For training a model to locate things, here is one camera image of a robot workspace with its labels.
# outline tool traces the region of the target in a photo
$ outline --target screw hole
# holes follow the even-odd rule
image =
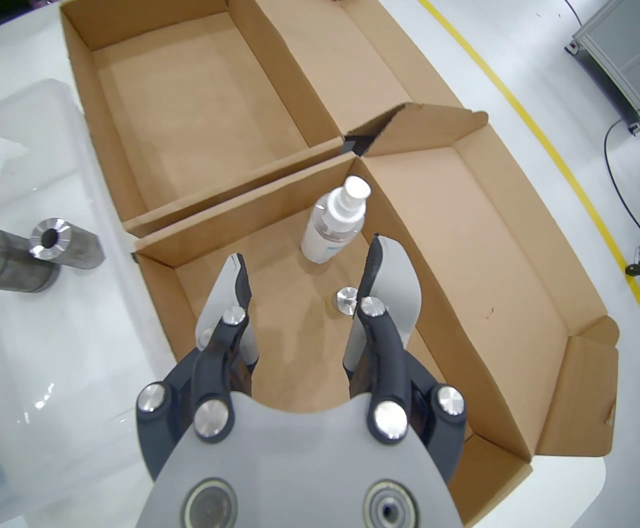
[[[398,510],[394,506],[385,506],[382,509],[382,515],[385,520],[390,523],[394,523],[398,520]]]
[[[55,229],[47,229],[41,238],[42,246],[46,249],[51,249],[58,242],[58,231]]]

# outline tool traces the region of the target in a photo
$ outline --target cardboard divider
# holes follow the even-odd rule
[[[161,229],[136,243],[139,253],[178,267],[311,207],[342,185],[355,159],[347,152]]]
[[[283,160],[275,161],[246,174],[243,178],[238,179],[239,185],[237,187],[225,189],[224,186],[215,184],[207,189],[184,196],[170,204],[127,220],[124,222],[124,228],[132,235],[144,237],[200,211],[230,200],[235,196],[240,196],[252,189],[276,181],[287,174],[298,172],[338,156],[341,150],[342,140],[334,138],[311,147],[306,152],[293,154]]]

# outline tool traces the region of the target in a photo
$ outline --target spray bottle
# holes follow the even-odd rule
[[[322,196],[311,212],[302,239],[302,253],[311,262],[323,264],[338,254],[362,229],[368,183],[349,176],[342,187]]]

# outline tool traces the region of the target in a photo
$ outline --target bottle label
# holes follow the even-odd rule
[[[302,239],[302,254],[311,262],[324,264],[340,252],[351,240],[332,242],[325,239],[315,228],[312,221],[307,224],[307,231]]]

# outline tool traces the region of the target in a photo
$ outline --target transparent container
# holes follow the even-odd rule
[[[106,256],[40,293],[0,291],[2,522],[138,464],[136,396],[175,361],[71,89],[46,80],[0,100],[0,138],[24,147],[0,165],[0,229],[65,218]]]

